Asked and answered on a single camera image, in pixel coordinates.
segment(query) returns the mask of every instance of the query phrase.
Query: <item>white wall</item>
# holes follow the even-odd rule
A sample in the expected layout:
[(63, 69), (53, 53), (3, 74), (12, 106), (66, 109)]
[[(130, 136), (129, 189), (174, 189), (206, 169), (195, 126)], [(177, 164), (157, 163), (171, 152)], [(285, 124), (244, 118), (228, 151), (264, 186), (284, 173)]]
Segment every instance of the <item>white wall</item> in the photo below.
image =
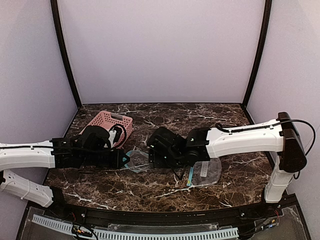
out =
[[(0, 143), (62, 137), (77, 108), (49, 0), (0, 1)], [(42, 183), (46, 169), (15, 169)], [(0, 240), (16, 239), (26, 201), (0, 192)]]
[[(310, 122), (320, 138), (320, 2), (273, 1), (269, 29), (248, 111), (256, 123), (277, 117), (281, 111)], [(296, 124), (303, 145), (309, 147), (312, 131)], [(320, 147), (308, 155), (299, 180), (289, 186), (296, 193), (312, 239), (320, 239)]]
[(264, 0), (61, 0), (83, 103), (242, 102)]

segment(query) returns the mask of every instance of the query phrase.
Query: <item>black frame post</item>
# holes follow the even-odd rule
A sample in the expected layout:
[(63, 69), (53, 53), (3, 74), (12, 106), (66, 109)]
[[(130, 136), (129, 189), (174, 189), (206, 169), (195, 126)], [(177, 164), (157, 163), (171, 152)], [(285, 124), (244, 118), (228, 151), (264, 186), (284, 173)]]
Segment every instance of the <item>black frame post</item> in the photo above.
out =
[(82, 103), (81, 103), (81, 99), (77, 90), (76, 82), (75, 82), (75, 79), (71, 70), (69, 58), (68, 58), (66, 43), (65, 43), (61, 21), (60, 21), (60, 14), (59, 14), (57, 0), (51, 0), (51, 10), (52, 10), (52, 17), (53, 17), (53, 22), (55, 27), (56, 38), (58, 40), (65, 73), (69, 81), (69, 85), (72, 91), (74, 101), (76, 103), (77, 108), (79, 109), (82, 106)]
[(246, 88), (244, 99), (242, 102), (242, 104), (245, 108), (248, 106), (250, 96), (251, 96), (252, 90), (255, 85), (262, 53), (264, 51), (264, 46), (265, 46), (267, 31), (268, 31), (268, 25), (269, 25), (269, 19), (270, 19), (270, 13), (271, 13), (271, 6), (272, 6), (272, 0), (265, 0), (258, 47), (256, 49), (256, 54), (255, 54), (255, 58), (254, 58), (254, 62), (253, 62), (253, 67), (252, 67), (249, 83)]

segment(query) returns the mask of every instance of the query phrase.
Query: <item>pink basket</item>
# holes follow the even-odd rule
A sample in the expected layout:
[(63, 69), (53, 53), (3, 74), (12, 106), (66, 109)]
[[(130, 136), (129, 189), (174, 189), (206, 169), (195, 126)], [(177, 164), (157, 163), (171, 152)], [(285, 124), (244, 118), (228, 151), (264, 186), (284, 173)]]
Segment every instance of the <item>pink basket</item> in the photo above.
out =
[[(109, 131), (110, 128), (115, 124), (121, 124), (124, 126), (124, 128), (126, 130), (126, 140), (127, 140), (133, 131), (131, 117), (122, 116), (120, 114), (112, 113), (109, 111), (101, 111), (98, 113), (97, 116), (94, 117), (94, 119), (92, 119), (91, 122), (89, 122), (89, 124), (87, 126), (89, 126), (89, 125), (100, 126), (100, 127), (103, 127), (104, 129)], [(125, 137), (125, 134), (122, 133), (119, 141), (114, 143), (114, 145), (117, 146), (117, 143), (120, 143), (124, 139), (124, 137)]]

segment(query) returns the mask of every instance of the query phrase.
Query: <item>blue strip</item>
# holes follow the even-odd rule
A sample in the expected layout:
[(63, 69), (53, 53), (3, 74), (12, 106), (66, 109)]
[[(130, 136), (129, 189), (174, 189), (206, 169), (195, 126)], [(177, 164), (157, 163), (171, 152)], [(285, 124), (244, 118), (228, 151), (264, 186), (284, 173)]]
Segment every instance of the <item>blue strip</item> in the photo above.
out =
[(192, 181), (192, 176), (194, 174), (194, 168), (190, 167), (190, 172), (189, 172), (189, 179), (188, 179), (188, 183), (186, 184), (188, 187), (191, 186), (191, 181)]

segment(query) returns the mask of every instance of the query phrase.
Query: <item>marble table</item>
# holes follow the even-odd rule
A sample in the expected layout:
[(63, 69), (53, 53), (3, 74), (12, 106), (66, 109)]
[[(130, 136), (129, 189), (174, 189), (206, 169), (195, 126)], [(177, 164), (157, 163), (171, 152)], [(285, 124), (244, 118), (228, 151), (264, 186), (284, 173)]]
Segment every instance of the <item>marble table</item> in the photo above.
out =
[[(146, 141), (164, 126), (183, 137), (191, 129), (221, 123), (226, 127), (248, 125), (239, 104), (131, 103), (84, 105), (74, 118), (67, 137), (77, 135), (100, 111), (133, 118), (133, 133), (125, 151), (148, 152)], [(50, 169), (45, 185), (61, 188), (69, 204), (121, 211), (186, 212), (257, 203), (272, 168), (263, 152), (220, 158), (221, 177), (207, 187), (187, 187), (188, 171), (177, 180), (169, 169), (135, 173), (128, 169), (86, 166)]]

